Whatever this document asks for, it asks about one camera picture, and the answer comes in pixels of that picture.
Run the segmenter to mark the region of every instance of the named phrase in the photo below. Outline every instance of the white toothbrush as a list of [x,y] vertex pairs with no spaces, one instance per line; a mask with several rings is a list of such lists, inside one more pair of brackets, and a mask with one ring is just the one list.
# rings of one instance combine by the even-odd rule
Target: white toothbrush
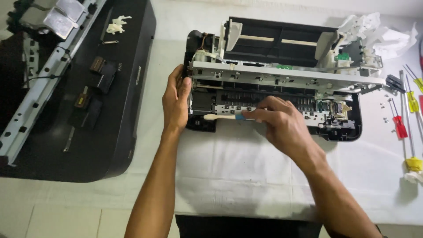
[[204,119],[205,120],[216,120],[216,119],[232,119],[232,120],[249,120],[247,118],[245,118],[243,115],[241,114],[237,114],[237,115],[216,115],[216,114],[207,114],[204,115]]

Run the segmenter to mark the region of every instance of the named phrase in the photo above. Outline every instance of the white tablecloth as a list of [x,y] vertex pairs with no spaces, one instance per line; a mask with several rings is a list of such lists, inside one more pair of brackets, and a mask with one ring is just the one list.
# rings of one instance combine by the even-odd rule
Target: white tablecloth
[[[167,77],[182,63],[185,39],[191,30],[219,33],[228,17],[249,17],[312,25],[337,26],[349,12],[311,8],[259,8],[154,1],[156,37],[145,76],[137,127],[137,145],[129,169],[121,176],[93,183],[0,178],[0,201],[131,208],[159,144],[163,127],[161,97]],[[413,20],[382,16],[382,23],[409,30]],[[417,26],[423,32],[423,24]],[[402,63],[419,71],[417,47],[401,58],[384,62],[384,76],[398,75]],[[420,94],[413,83],[412,88]],[[314,139],[345,186],[375,223],[423,225],[423,188],[402,177],[408,140],[398,141],[384,95],[375,91],[360,97],[363,133],[355,142]],[[394,99],[400,111],[400,97]],[[423,136],[411,116],[416,153],[421,158]],[[312,219],[313,198],[298,167],[262,136],[262,124],[219,121],[216,133],[184,131],[176,178],[177,214]]]

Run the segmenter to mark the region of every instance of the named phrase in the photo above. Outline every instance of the hand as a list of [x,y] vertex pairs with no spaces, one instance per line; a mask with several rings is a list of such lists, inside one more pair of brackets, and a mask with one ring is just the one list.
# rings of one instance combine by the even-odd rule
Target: hand
[[304,173],[326,163],[324,151],[311,138],[302,114],[290,101],[268,96],[254,111],[243,111],[242,115],[265,122],[267,140],[289,156]]
[[183,65],[178,65],[169,75],[168,85],[162,97],[165,126],[163,132],[180,134],[188,121],[188,95],[191,92],[191,79],[182,80]]

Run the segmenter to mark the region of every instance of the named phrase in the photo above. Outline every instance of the printer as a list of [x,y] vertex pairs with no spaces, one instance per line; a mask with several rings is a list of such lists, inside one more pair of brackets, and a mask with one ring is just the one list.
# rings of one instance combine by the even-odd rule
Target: printer
[[220,36],[188,34],[192,78],[187,128],[215,132],[206,114],[252,111],[269,95],[291,101],[312,135],[354,141],[363,130],[360,94],[382,88],[380,56],[337,28],[230,17]]

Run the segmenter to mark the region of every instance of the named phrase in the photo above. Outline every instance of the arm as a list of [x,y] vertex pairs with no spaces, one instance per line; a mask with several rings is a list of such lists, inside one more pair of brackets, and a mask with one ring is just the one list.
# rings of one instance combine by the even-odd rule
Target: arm
[[382,237],[331,170],[325,152],[311,138],[302,114],[290,101],[270,96],[256,110],[243,111],[243,115],[265,122],[269,142],[304,172],[318,215],[328,231],[351,238]]
[[160,145],[135,201],[125,238],[168,236],[175,210],[176,152],[188,120],[187,98],[191,90],[191,79],[181,80],[181,73],[179,65],[169,76],[162,98],[165,125]]

